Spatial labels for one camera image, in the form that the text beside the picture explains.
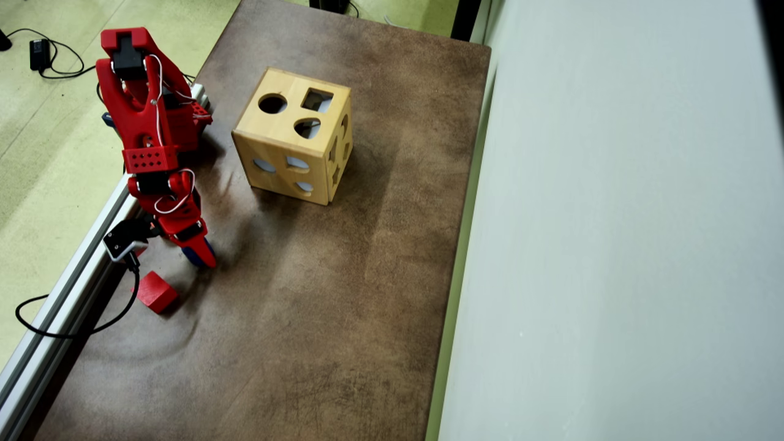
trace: square hole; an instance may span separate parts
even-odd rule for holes
[[[332,103],[332,94],[323,90],[308,89],[302,107],[308,110],[325,113]]]

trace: circular hole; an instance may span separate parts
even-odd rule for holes
[[[346,137],[346,132],[348,131],[348,114],[346,113],[343,116],[343,122],[340,123],[340,126],[343,127],[343,137]]]
[[[286,109],[286,105],[286,99],[276,93],[265,95],[259,100],[259,109],[264,113],[281,113]]]
[[[258,159],[258,158],[253,159],[253,163],[256,164],[256,166],[259,167],[260,169],[264,170],[265,172],[275,173],[275,167],[263,159]]]

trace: oval hole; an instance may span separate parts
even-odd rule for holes
[[[348,114],[346,113],[343,116],[343,122],[340,123],[340,126],[343,127],[343,137],[346,137],[346,132],[348,131]]]
[[[258,158],[253,159],[253,163],[256,164],[256,166],[259,167],[260,169],[264,170],[265,172],[275,173],[275,167],[263,159],[258,159]]]
[[[289,164],[290,169],[293,169],[296,172],[305,173],[310,169],[310,166],[307,165],[307,162],[304,162],[302,159],[295,158],[293,156],[286,156],[286,163]]]
[[[300,190],[310,193],[313,191],[313,185],[308,184],[307,182],[297,182],[296,186],[299,187]]]

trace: blue part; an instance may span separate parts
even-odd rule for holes
[[[117,127],[114,126],[114,120],[111,118],[111,115],[109,115],[109,112],[105,111],[101,116],[101,119],[103,119],[103,123],[107,126],[111,127],[112,129],[117,129]]]
[[[213,256],[215,256],[215,251],[212,250],[212,245],[209,244],[209,240],[204,239],[204,241],[207,243],[207,248],[209,248],[209,252],[212,253]],[[201,258],[198,256],[198,254],[196,254],[196,252],[193,251],[189,246],[184,247],[182,250],[183,250],[183,254],[185,254],[185,257],[187,257],[188,260],[191,261],[191,263],[194,266],[199,267],[199,268],[203,268],[203,267],[207,266],[201,260]]]

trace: red cube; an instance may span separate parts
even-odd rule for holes
[[[177,298],[177,292],[160,275],[150,271],[139,283],[136,297],[155,314],[160,314]]]

